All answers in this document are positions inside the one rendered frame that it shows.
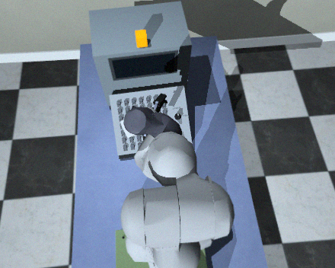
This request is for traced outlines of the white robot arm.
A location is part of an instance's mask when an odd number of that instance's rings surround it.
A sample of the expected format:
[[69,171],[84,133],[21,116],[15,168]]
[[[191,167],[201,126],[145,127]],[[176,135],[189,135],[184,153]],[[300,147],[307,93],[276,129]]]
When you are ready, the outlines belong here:
[[120,121],[127,138],[147,134],[135,163],[163,186],[130,192],[121,225],[135,262],[148,262],[150,268],[197,268],[200,250],[229,234],[234,205],[221,185],[198,175],[192,143],[168,117],[150,107],[132,106]]

